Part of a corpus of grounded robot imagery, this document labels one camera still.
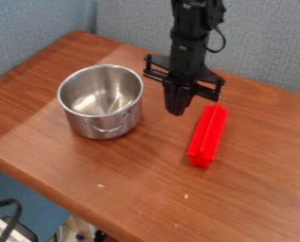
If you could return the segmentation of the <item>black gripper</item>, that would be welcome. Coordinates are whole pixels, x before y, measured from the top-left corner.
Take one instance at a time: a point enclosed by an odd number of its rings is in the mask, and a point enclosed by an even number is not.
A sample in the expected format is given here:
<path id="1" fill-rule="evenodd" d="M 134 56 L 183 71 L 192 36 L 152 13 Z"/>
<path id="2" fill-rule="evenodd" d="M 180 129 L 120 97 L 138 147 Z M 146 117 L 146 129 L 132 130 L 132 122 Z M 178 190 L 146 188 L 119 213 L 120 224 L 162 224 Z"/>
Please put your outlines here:
<path id="1" fill-rule="evenodd" d="M 211 51 L 206 46 L 207 39 L 184 41 L 174 38 L 168 56 L 144 56 L 143 75 L 162 83 L 164 105 L 172 115 L 183 114 L 195 95 L 219 100 L 224 81 L 204 64 L 204 54 Z"/>

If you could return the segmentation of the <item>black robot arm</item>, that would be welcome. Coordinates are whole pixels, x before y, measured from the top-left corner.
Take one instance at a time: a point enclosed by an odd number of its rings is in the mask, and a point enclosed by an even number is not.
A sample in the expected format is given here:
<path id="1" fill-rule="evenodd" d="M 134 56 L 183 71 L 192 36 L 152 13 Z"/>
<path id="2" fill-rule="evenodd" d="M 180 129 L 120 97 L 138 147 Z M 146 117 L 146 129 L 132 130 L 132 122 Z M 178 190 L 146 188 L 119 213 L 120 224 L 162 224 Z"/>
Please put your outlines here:
<path id="1" fill-rule="evenodd" d="M 171 0 L 171 9 L 170 55 L 147 54 L 143 75 L 162 83 L 168 113 L 182 115 L 195 95 L 219 101 L 224 80 L 206 67 L 204 55 L 226 45 L 218 28 L 226 8 L 222 0 Z"/>

